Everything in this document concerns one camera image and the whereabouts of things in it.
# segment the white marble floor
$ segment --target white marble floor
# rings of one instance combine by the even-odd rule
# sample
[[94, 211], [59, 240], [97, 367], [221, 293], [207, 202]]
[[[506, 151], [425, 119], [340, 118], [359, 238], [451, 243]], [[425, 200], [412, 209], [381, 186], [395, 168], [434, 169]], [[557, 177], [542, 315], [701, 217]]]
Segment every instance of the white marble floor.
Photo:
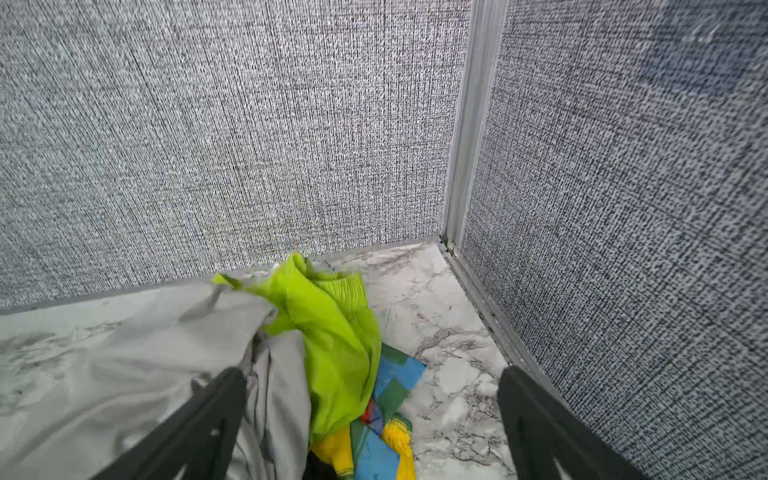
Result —
[[[417, 478], [515, 478], [495, 400], [506, 362], [437, 245], [353, 251], [319, 261], [334, 270], [360, 269], [383, 341], [428, 367], [401, 408], [413, 423]], [[12, 440], [15, 410], [43, 396], [83, 349], [173, 288], [184, 287], [2, 317], [0, 449]]]

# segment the light gray panel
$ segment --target light gray panel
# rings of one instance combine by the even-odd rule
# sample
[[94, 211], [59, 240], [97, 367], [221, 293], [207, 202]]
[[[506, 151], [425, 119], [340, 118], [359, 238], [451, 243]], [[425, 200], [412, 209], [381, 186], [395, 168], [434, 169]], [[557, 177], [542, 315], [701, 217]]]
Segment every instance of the light gray panel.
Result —
[[653, 478], [768, 476], [768, 4], [507, 8], [462, 254]]
[[4, 2], [0, 306], [437, 234], [467, 2]]

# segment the gray cloth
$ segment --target gray cloth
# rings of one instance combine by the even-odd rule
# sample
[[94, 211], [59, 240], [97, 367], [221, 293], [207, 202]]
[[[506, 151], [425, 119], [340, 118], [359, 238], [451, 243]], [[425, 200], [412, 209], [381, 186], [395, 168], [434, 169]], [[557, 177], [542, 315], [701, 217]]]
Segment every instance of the gray cloth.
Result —
[[248, 400], [228, 475], [300, 478], [310, 425], [302, 336], [286, 332], [254, 343], [275, 315], [265, 299], [211, 285], [164, 295], [88, 351], [43, 400], [15, 413], [22, 425], [0, 470], [6, 478], [89, 478], [197, 387], [240, 366]]

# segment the gray textured wall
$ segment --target gray textured wall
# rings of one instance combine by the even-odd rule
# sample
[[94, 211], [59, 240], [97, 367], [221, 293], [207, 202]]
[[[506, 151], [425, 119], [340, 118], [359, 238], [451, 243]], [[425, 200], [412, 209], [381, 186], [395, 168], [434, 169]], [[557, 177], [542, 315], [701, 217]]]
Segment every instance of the gray textured wall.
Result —
[[463, 253], [652, 477], [768, 478], [767, 28], [766, 2], [509, 2]]
[[0, 307], [438, 233], [468, 18], [3, 2]]

